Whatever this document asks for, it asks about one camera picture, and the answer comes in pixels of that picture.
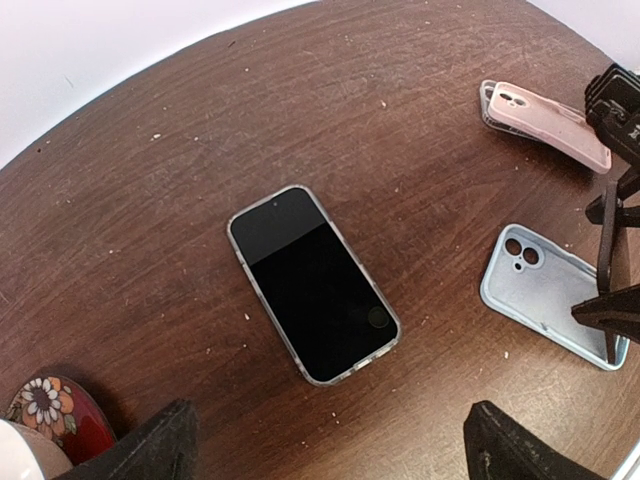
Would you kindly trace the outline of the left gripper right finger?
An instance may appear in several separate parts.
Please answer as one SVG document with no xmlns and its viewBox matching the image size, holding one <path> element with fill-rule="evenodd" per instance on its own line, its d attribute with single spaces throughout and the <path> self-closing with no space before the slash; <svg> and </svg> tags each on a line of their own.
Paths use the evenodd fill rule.
<svg viewBox="0 0 640 480">
<path fill-rule="evenodd" d="M 464 421 L 464 445 L 471 479 L 598 479 L 484 400 Z"/>
</svg>

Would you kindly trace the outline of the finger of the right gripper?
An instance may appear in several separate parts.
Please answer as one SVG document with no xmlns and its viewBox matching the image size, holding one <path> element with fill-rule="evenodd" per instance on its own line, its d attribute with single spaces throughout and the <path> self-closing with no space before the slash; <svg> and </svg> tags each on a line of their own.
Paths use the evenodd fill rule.
<svg viewBox="0 0 640 480">
<path fill-rule="evenodd" d="M 639 227 L 639 206 L 624 201 L 639 193 L 639 172 L 628 169 L 618 180 L 610 180 L 604 192 L 585 210 L 587 219 L 601 227 L 597 260 L 599 293 L 611 293 L 631 285 L 628 228 Z"/>
<path fill-rule="evenodd" d="M 605 333 L 607 361 L 616 362 L 616 337 L 639 342 L 639 286 L 605 293 L 571 307 L 581 325 Z"/>
</svg>

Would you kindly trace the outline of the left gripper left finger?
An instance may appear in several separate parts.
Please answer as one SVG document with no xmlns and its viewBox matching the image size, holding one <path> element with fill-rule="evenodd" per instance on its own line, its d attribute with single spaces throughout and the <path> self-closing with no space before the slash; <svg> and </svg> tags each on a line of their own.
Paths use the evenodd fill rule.
<svg viewBox="0 0 640 480">
<path fill-rule="evenodd" d="M 117 439 L 100 410 L 62 437 L 72 467 L 60 479 L 193 479 L 198 457 L 193 403 L 176 399 Z"/>
</svg>

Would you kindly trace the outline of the light blue phone case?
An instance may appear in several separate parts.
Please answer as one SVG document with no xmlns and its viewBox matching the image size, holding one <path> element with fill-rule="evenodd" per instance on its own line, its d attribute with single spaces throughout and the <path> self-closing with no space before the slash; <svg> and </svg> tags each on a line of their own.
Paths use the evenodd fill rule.
<svg viewBox="0 0 640 480">
<path fill-rule="evenodd" d="M 519 224 L 507 225 L 498 236 L 480 285 L 491 309 L 605 371 L 616 371 L 630 341 L 616 335 L 610 361 L 605 333 L 571 314 L 572 306 L 597 293 L 595 267 Z"/>
</svg>

